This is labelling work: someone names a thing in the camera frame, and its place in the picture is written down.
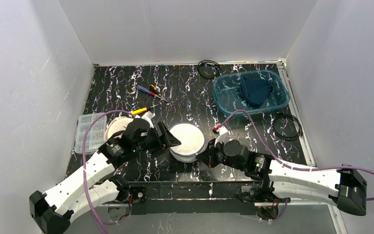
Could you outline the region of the white mesh bag blue trim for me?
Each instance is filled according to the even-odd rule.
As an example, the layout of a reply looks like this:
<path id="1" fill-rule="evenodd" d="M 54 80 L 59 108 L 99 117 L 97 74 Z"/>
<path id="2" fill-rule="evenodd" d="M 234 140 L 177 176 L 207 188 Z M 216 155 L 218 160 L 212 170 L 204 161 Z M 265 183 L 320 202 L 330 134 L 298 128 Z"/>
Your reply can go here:
<path id="1" fill-rule="evenodd" d="M 177 161 L 193 163 L 197 160 L 196 156 L 205 150 L 204 134 L 195 125 L 179 123 L 169 131 L 181 142 L 181 145 L 170 147 L 170 153 Z"/>

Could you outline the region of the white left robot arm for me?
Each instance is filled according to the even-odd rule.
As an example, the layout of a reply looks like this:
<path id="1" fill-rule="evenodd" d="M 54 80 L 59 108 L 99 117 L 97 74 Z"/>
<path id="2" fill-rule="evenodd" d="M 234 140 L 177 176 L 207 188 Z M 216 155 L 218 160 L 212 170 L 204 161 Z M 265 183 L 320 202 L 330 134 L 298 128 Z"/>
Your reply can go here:
<path id="1" fill-rule="evenodd" d="M 129 183 L 117 168 L 140 152 L 162 153 L 181 145 L 163 122 L 158 128 L 142 118 L 134 118 L 115 131 L 91 158 L 74 173 L 45 192 L 29 197 L 30 214 L 45 234 L 62 234 L 82 214 L 110 201 L 131 202 Z"/>

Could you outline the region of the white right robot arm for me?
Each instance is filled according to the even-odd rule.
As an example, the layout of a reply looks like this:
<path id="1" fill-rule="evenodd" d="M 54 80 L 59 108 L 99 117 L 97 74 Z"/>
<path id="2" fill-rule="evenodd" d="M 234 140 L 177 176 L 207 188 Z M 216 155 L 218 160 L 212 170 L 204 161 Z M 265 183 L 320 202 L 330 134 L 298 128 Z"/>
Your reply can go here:
<path id="1" fill-rule="evenodd" d="M 222 164 L 259 181 L 261 185 L 254 192 L 258 198 L 299 198 L 334 205 L 351 215 L 364 216 L 367 213 L 367 182 L 351 166 L 318 170 L 278 162 L 271 155 L 249 150 L 237 140 L 227 143 L 212 140 L 196 159 L 209 168 Z"/>

